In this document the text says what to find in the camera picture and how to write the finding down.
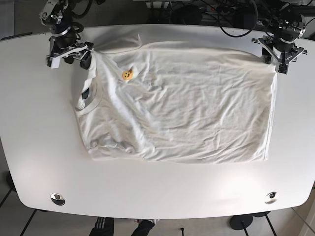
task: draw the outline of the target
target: white stripe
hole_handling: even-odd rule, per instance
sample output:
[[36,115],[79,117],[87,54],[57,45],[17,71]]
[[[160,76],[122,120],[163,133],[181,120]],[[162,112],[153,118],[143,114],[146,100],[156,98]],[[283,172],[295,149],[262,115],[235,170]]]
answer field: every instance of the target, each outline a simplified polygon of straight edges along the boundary
[[100,217],[97,218],[97,222],[96,222],[96,228],[98,229],[98,225],[99,225],[99,220],[100,220]]

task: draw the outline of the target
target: black wire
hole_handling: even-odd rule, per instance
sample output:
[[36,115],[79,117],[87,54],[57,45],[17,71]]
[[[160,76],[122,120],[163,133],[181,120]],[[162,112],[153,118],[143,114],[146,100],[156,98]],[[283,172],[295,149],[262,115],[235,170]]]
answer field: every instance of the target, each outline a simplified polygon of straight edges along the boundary
[[271,20],[272,20],[272,16],[270,17],[269,23],[268,23],[267,27],[265,28],[265,33],[266,33],[266,35],[268,35],[269,37],[273,38],[273,36],[271,36],[271,35],[267,32],[268,27],[270,26]]
[[206,12],[206,11],[203,11],[202,13],[207,14],[208,16],[211,16],[213,19],[216,20],[216,22],[218,21],[217,17],[213,16],[211,13]]
[[241,35],[232,35],[232,34],[229,34],[228,32],[226,32],[226,31],[222,28],[222,26],[221,26],[221,24],[220,24],[220,13],[218,12],[219,27],[220,27],[220,29],[223,31],[223,33],[225,33],[227,36],[230,36],[230,37],[232,37],[232,38],[244,37],[244,36],[248,35],[250,32],[252,32],[252,31],[254,30],[254,28],[256,27],[257,22],[258,22],[258,10],[257,10],[257,5],[256,5],[256,3],[255,3],[254,0],[250,0],[250,1],[252,2],[253,6],[254,6],[254,9],[255,9],[256,22],[255,22],[255,24],[253,25],[253,27],[252,27],[249,31],[247,31],[246,33],[244,33],[244,34],[241,34]]
[[307,24],[306,24],[306,26],[307,26],[310,22],[312,22],[313,20],[315,20],[315,17],[314,17],[313,19],[311,19],[310,21],[308,21]]
[[89,12],[91,6],[92,6],[92,2],[93,2],[93,0],[89,0],[87,8],[85,8],[84,12],[81,15],[78,15],[78,14],[72,12],[71,13],[72,17],[76,18],[76,19],[81,19],[81,18],[85,17],[87,15],[87,13]]
[[232,27],[234,27],[233,24],[232,24],[225,16],[220,15],[220,12],[219,12],[215,7],[211,6],[210,4],[208,4],[207,2],[205,2],[204,0],[200,0],[200,1],[202,1],[204,4],[208,5],[208,6],[211,7],[212,9],[214,9],[214,10],[218,13],[218,18],[219,18],[220,16],[222,16],[223,19],[225,19],[230,25],[232,25]]
[[310,4],[312,3],[312,1],[314,1],[314,0],[311,0],[308,4],[302,5],[302,6],[308,6],[308,5],[310,5]]
[[188,3],[184,3],[183,1],[181,1],[181,4],[184,5],[184,6],[186,6],[186,5],[192,4],[194,1],[196,1],[196,0],[191,0],[191,1],[188,2]]

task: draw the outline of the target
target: circular grommet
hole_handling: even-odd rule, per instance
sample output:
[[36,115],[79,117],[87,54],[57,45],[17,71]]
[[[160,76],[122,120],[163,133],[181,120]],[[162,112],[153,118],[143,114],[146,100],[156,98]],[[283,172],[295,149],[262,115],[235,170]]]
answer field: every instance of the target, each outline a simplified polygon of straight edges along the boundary
[[278,200],[279,198],[279,194],[276,192],[272,192],[269,193],[266,197],[265,197],[265,203],[266,204],[272,204],[274,203],[276,200]]
[[62,206],[65,204],[65,199],[59,193],[53,193],[50,195],[50,199],[56,205]]

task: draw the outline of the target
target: black cable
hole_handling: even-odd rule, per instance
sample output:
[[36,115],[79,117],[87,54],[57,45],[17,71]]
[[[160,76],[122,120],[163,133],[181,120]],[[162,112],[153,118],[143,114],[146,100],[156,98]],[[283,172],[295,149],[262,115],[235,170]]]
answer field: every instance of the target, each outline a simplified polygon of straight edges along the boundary
[[212,9],[214,9],[214,10],[218,13],[218,18],[219,18],[220,16],[222,16],[223,19],[225,19],[230,25],[232,25],[232,27],[234,27],[233,24],[232,24],[225,16],[220,15],[220,12],[219,12],[215,7],[211,6],[210,4],[208,4],[207,2],[205,2],[204,0],[200,0],[200,1],[202,1],[204,4],[208,5],[208,6],[211,7]]
[[213,16],[211,13],[203,11],[202,13],[207,14],[208,16],[211,16],[213,19],[215,19],[215,23],[218,21],[217,17]]
[[313,19],[311,19],[310,21],[308,21],[307,24],[306,24],[306,26],[307,26],[310,22],[312,22],[313,20],[315,20],[315,17],[314,17]]
[[258,10],[257,10],[257,5],[256,5],[256,3],[255,3],[254,0],[250,0],[250,1],[252,2],[253,6],[254,6],[254,9],[255,9],[256,22],[255,22],[255,24],[253,25],[253,27],[252,27],[249,31],[247,31],[246,33],[244,33],[244,34],[241,34],[241,35],[232,35],[232,34],[229,34],[228,32],[226,32],[226,31],[222,28],[222,26],[221,26],[221,24],[220,24],[220,13],[218,12],[219,27],[220,27],[220,29],[223,31],[223,33],[225,33],[227,36],[230,36],[230,37],[232,37],[232,38],[244,37],[244,36],[248,35],[250,32],[252,32],[252,31],[254,30],[254,28],[256,27],[257,22],[258,22]]
[[312,3],[312,1],[314,1],[314,0],[311,0],[308,4],[302,5],[302,6],[308,6],[308,5],[310,5],[310,4]]
[[0,208],[1,208],[1,206],[3,205],[3,203],[5,202],[5,200],[7,199],[7,197],[10,195],[11,191],[12,191],[12,188],[10,188],[10,190],[8,191],[8,193],[5,195],[5,197],[4,197],[3,200],[1,201],[1,203],[0,203]]
[[72,12],[71,13],[72,17],[75,18],[75,19],[81,19],[81,18],[85,17],[87,15],[87,13],[89,12],[91,6],[92,6],[92,2],[93,2],[93,0],[89,0],[87,8],[85,8],[84,12],[81,15],[78,15],[78,14]]
[[268,27],[270,26],[271,20],[272,20],[272,16],[270,17],[269,23],[268,23],[268,25],[267,25],[266,28],[265,28],[265,33],[266,33],[266,35],[268,35],[269,37],[273,38],[273,36],[271,36],[271,35],[267,32]]

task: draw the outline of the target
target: white table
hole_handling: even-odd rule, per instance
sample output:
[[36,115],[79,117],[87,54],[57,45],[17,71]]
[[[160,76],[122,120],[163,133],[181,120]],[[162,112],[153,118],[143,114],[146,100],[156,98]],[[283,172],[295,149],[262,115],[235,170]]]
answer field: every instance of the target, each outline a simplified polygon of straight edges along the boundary
[[[230,29],[230,33],[243,31]],[[152,41],[200,41],[261,55],[251,38],[225,36],[219,28],[143,25],[85,29],[102,42],[139,33]],[[79,135],[73,104],[86,71],[63,61],[45,65],[50,34],[0,42],[0,136],[23,204],[64,213],[120,218],[199,218],[276,210],[301,205],[315,179],[315,42],[298,40],[309,51],[278,76],[269,160],[246,164],[94,162]],[[265,196],[279,199],[265,204]],[[54,204],[59,193],[65,204]]]

